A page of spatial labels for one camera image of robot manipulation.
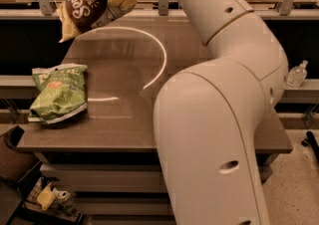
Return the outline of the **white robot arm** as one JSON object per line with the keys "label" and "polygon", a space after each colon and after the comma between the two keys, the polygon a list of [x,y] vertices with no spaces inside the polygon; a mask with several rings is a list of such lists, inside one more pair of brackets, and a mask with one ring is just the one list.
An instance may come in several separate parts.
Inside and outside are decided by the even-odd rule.
{"label": "white robot arm", "polygon": [[171,77],[155,140],[177,225],[270,225],[254,135],[284,92],[288,62],[245,0],[177,0],[209,61]]}

